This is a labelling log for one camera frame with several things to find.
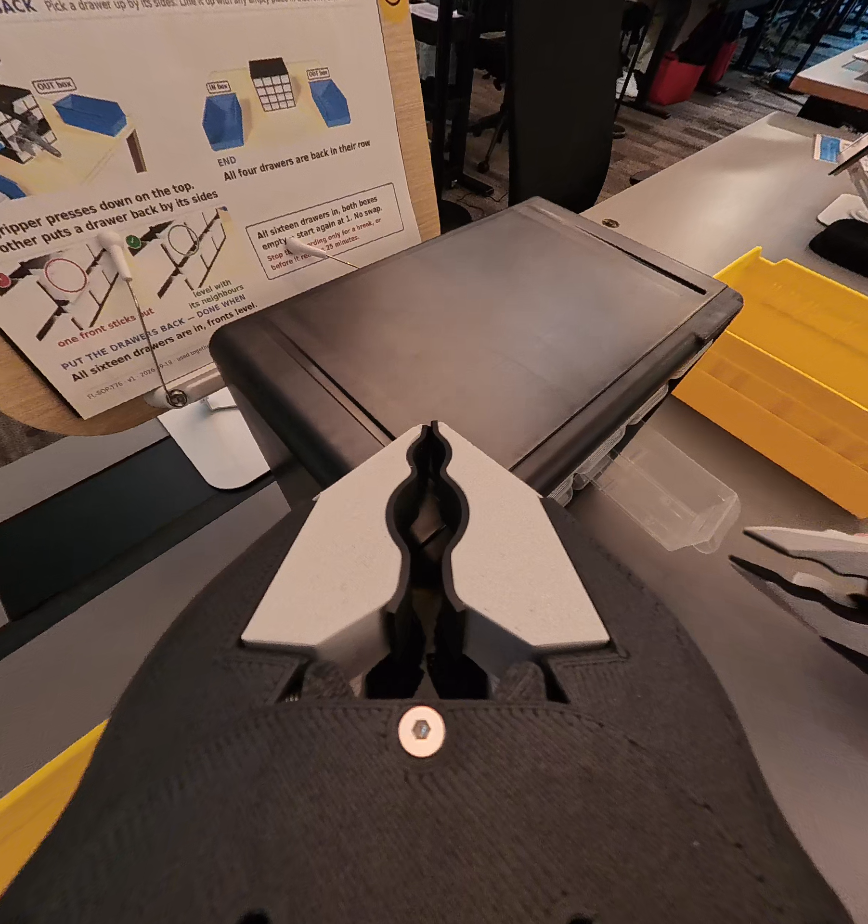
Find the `black wrist rest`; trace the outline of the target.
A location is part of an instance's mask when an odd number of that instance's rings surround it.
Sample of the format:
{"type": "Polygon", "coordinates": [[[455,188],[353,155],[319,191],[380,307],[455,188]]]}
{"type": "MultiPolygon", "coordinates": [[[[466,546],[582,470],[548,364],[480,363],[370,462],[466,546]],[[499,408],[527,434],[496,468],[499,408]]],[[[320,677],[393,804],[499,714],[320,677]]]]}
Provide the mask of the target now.
{"type": "Polygon", "coordinates": [[[868,279],[868,224],[843,218],[816,234],[808,247],[818,257],[868,279]]]}

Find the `red storage bin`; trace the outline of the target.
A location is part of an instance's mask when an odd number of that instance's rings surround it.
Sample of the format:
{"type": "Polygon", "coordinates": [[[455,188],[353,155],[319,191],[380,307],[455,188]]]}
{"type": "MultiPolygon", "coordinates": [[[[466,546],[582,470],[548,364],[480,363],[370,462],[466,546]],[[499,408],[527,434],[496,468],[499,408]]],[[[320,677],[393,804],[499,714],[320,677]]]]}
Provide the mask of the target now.
{"type": "Polygon", "coordinates": [[[666,52],[650,83],[647,102],[667,107],[689,100],[706,68],[707,64],[685,62],[676,52],[666,52]]]}

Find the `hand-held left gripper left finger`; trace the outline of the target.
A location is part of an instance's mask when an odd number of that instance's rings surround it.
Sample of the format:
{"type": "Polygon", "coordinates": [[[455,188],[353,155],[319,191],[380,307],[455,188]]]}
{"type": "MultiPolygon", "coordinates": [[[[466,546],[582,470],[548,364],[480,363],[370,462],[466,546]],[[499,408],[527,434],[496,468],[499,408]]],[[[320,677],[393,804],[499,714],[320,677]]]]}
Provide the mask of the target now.
{"type": "Polygon", "coordinates": [[[394,503],[416,485],[416,425],[321,491],[241,635],[247,648],[334,664],[389,653],[386,616],[407,588],[394,503]]]}

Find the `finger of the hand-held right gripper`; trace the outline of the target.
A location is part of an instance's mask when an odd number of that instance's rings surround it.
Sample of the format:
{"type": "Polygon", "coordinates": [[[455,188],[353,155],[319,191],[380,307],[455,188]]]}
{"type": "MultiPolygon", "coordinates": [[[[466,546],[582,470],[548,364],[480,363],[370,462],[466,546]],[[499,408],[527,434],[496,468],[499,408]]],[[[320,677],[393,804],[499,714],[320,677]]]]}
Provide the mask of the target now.
{"type": "Polygon", "coordinates": [[[733,568],[777,606],[807,626],[853,663],[868,667],[868,598],[846,595],[847,603],[825,593],[819,581],[806,575],[807,584],[795,583],[758,565],[729,557],[733,568]]]}
{"type": "Polygon", "coordinates": [[[788,558],[808,560],[839,576],[868,578],[868,534],[782,526],[746,527],[742,533],[788,558]]]}

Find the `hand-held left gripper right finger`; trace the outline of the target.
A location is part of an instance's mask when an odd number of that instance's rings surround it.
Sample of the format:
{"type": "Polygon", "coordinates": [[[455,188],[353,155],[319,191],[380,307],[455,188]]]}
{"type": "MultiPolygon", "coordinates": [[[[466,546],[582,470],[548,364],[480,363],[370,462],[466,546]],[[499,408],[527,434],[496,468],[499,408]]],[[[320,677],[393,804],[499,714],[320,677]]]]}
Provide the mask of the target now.
{"type": "Polygon", "coordinates": [[[434,422],[440,479],[459,503],[444,589],[474,661],[540,661],[605,647],[609,632],[543,497],[460,433],[434,422]]]}

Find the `black pillar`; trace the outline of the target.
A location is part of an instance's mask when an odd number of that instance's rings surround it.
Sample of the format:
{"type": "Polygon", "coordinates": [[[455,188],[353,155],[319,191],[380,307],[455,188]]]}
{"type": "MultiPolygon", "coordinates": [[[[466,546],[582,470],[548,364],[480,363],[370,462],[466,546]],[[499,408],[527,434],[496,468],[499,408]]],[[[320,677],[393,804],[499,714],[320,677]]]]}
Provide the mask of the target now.
{"type": "Polygon", "coordinates": [[[509,205],[596,204],[613,145],[623,1],[509,3],[509,205]]]}

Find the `white clip peg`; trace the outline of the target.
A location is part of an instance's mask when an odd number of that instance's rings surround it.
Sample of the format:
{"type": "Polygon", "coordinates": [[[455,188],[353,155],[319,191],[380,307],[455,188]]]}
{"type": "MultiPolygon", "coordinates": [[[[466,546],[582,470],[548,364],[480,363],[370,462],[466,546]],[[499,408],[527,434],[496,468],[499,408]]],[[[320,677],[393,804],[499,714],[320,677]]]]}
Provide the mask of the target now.
{"type": "Polygon", "coordinates": [[[303,241],[301,238],[296,237],[286,237],[283,239],[283,244],[286,249],[289,250],[289,253],[294,256],[301,256],[305,258],[314,258],[316,260],[333,260],[336,263],[342,264],[350,269],[359,269],[359,267],[343,258],[337,257],[334,254],[329,253],[323,248],[315,247],[307,242],[303,241]]]}
{"type": "Polygon", "coordinates": [[[106,251],[112,260],[117,274],[126,283],[134,279],[126,256],[125,238],[112,230],[104,230],[97,235],[97,243],[106,251]]]}

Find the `wooden desk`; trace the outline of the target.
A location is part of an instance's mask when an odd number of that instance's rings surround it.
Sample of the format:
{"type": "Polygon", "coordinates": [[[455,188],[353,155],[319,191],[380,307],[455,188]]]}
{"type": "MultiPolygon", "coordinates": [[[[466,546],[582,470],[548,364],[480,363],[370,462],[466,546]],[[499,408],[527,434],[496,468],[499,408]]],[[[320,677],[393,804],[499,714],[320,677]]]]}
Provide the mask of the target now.
{"type": "Polygon", "coordinates": [[[790,89],[868,112],[868,41],[800,71],[790,89]]]}

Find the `white board stand base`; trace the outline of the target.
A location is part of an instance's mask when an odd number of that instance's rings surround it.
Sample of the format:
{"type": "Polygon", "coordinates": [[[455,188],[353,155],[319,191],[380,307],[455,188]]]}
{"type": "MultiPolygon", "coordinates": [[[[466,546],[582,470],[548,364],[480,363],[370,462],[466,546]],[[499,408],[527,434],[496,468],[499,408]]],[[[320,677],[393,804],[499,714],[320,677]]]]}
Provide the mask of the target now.
{"type": "Polygon", "coordinates": [[[163,410],[159,422],[211,487],[241,489],[267,474],[266,459],[213,363],[144,399],[163,410]]]}

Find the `clear plastic drawer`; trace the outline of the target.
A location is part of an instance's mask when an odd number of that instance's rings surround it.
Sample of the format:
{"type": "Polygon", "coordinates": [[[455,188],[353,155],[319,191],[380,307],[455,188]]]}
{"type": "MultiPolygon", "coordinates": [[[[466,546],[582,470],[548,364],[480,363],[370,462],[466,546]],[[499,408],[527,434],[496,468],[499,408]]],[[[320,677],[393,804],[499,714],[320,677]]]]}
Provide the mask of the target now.
{"type": "Polygon", "coordinates": [[[741,512],[735,491],[648,428],[592,482],[668,552],[715,552],[741,512]]]}

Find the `black drawer cabinet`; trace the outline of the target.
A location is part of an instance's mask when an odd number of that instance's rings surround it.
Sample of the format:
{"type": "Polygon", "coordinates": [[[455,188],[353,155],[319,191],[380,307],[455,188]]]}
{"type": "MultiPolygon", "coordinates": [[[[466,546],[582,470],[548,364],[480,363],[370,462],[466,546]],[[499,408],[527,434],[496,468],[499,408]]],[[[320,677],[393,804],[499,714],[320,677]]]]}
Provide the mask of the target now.
{"type": "Polygon", "coordinates": [[[209,351],[291,504],[433,421],[549,495],[626,445],[742,304],[531,199],[248,313],[209,351]]]}

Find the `yellow plastic bin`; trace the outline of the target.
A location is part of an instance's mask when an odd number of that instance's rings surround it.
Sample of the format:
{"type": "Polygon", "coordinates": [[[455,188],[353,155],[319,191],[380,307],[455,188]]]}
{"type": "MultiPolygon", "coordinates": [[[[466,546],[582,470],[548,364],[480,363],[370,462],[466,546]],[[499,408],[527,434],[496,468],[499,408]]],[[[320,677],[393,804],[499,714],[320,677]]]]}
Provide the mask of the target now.
{"type": "Polygon", "coordinates": [[[105,727],[101,722],[0,799],[0,897],[67,807],[105,727]]]}
{"type": "Polygon", "coordinates": [[[868,295],[761,248],[716,279],[743,308],[675,397],[868,518],[868,295]]]}

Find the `instruction poster on board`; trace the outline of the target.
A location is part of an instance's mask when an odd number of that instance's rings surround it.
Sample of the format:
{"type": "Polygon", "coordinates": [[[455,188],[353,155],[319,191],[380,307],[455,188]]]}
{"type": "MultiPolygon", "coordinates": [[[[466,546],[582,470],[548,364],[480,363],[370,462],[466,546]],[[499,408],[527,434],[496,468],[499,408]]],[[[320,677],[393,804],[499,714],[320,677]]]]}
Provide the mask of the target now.
{"type": "MultiPolygon", "coordinates": [[[[373,7],[380,17],[408,192],[421,239],[426,241],[440,234],[440,218],[409,3],[374,2],[373,7]]],[[[0,412],[21,425],[61,436],[101,436],[135,428],[168,409],[133,398],[82,420],[0,333],[0,412]]]]}

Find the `black desk mat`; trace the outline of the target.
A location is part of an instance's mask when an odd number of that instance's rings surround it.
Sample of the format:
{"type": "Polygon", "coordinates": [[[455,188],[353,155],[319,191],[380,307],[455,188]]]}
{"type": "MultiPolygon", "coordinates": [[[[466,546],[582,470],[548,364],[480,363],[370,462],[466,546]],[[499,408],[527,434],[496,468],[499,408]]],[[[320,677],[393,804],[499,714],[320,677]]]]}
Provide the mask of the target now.
{"type": "Polygon", "coordinates": [[[0,603],[11,622],[178,523],[213,518],[275,479],[210,485],[170,438],[0,523],[0,603]]]}

